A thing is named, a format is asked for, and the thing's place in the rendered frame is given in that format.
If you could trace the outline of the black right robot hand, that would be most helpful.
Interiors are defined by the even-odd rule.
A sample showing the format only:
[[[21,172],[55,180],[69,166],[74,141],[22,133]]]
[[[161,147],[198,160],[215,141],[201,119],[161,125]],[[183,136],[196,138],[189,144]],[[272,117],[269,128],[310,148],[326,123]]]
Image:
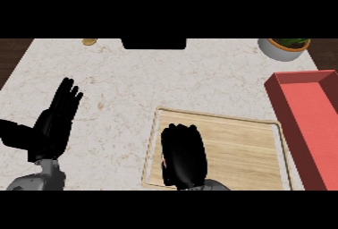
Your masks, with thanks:
[[[187,190],[205,184],[207,153],[196,126],[170,124],[161,132],[162,155],[167,169],[162,167],[162,179],[167,186]]]

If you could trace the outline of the red cardboard box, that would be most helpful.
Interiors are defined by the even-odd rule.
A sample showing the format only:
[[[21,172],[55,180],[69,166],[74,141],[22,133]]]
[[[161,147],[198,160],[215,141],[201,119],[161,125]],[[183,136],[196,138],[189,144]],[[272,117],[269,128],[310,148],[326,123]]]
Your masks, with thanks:
[[[338,191],[338,72],[275,72],[264,87],[304,188]]]

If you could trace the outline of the black appliance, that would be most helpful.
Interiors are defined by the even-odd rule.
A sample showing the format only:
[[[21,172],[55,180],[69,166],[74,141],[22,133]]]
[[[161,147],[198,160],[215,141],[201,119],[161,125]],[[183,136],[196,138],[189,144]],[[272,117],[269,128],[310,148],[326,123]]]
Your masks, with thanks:
[[[184,38],[124,38],[121,40],[125,49],[183,50]]]

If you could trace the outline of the pale wooden tray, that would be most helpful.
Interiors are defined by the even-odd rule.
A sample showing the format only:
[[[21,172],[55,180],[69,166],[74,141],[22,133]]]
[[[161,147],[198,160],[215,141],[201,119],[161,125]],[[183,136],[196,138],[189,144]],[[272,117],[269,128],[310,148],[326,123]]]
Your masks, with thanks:
[[[173,191],[162,181],[161,132],[171,124],[193,125],[207,151],[207,177],[233,191],[291,191],[294,178],[282,126],[275,121],[156,109],[142,184]]]

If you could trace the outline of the white potted green plant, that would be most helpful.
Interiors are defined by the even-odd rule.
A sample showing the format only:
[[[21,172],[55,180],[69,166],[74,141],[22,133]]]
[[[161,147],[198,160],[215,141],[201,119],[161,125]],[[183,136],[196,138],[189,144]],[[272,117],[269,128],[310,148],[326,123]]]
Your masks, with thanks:
[[[272,38],[260,38],[257,40],[257,45],[263,54],[270,59],[280,62],[291,62],[306,52],[310,45],[310,40],[307,40],[304,46],[300,48],[282,46]]]

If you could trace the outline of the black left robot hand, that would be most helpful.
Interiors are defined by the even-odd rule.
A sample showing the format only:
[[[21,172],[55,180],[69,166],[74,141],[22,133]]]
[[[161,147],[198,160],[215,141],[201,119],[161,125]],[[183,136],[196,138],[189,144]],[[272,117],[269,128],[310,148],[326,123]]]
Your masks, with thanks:
[[[63,154],[81,97],[74,79],[65,78],[32,127],[0,119],[0,141],[7,147],[28,151],[29,162],[56,160]]]

